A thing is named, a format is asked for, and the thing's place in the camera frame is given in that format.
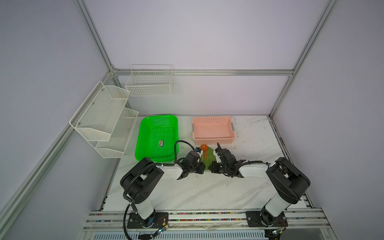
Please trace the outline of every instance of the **slotted metal panel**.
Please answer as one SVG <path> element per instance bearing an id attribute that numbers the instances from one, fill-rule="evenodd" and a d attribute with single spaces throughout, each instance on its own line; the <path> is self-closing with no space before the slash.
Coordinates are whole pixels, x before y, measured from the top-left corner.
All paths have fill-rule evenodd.
<path id="1" fill-rule="evenodd" d="M 128 232 L 129 236 L 136 240 L 139 234 L 153 232 Z M 217 231 L 168 231 L 155 237 L 155 239 L 204 239 L 204 240 L 264 240 L 264 230 L 217 230 Z M 94 240 L 127 239 L 124 232 L 96 232 Z"/>

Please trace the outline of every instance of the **orange spoon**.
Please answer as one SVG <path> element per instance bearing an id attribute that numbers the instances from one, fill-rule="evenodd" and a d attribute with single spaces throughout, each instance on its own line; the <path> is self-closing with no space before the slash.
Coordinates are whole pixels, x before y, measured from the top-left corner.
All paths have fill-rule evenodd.
<path id="1" fill-rule="evenodd" d="M 208 159 L 208 156 L 207 156 L 208 146 L 206 144 L 201 145 L 201 150 L 203 150 L 205 153 L 205 159 Z"/>

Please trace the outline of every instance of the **white wall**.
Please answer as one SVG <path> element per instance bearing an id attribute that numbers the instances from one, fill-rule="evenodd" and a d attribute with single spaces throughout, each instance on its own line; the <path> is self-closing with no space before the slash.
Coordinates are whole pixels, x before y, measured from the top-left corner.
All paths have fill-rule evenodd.
<path id="1" fill-rule="evenodd" d="M 125 85 L 128 77 L 120 76 Z M 267 114 L 286 76 L 175 76 L 172 96 L 130 97 L 140 115 Z"/>
<path id="2" fill-rule="evenodd" d="M 86 0 L 113 65 L 292 69 L 326 0 Z"/>
<path id="3" fill-rule="evenodd" d="M 4 240 L 78 240 L 89 212 L 99 210 L 115 163 L 73 133 Z"/>
<path id="4" fill-rule="evenodd" d="M 383 9 L 341 0 L 274 118 L 339 240 L 382 238 Z"/>
<path id="5" fill-rule="evenodd" d="M 0 23 L 1 211 L 106 67 L 71 0 L 2 1 Z"/>

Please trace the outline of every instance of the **gray wall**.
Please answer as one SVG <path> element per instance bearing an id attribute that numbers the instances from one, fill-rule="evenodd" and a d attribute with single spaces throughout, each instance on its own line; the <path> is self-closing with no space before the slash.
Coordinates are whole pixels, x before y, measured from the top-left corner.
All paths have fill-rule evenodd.
<path id="1" fill-rule="evenodd" d="M 383 9 L 341 0 L 274 118 L 339 240 L 382 235 Z"/>
<path id="2" fill-rule="evenodd" d="M 73 133 L 5 240 L 77 240 L 89 212 L 98 210 L 115 159 L 103 159 Z"/>
<path id="3" fill-rule="evenodd" d="M 71 0 L 1 1 L 0 33 L 1 211 L 106 67 Z"/>

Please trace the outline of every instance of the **white mesh shelf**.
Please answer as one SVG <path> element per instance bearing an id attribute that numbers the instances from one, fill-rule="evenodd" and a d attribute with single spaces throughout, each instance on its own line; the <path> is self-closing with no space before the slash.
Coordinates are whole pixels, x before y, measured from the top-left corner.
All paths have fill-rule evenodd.
<path id="1" fill-rule="evenodd" d="M 129 91 L 116 86 L 102 86 L 75 130 L 87 141 L 108 141 L 126 105 Z"/>
<path id="2" fill-rule="evenodd" d="M 131 65 L 125 88 L 132 97 L 172 95 L 172 65 Z"/>
<path id="3" fill-rule="evenodd" d="M 98 142 L 95 146 L 103 158 L 121 158 L 124 155 L 138 115 L 137 111 L 123 108 L 109 141 Z"/>

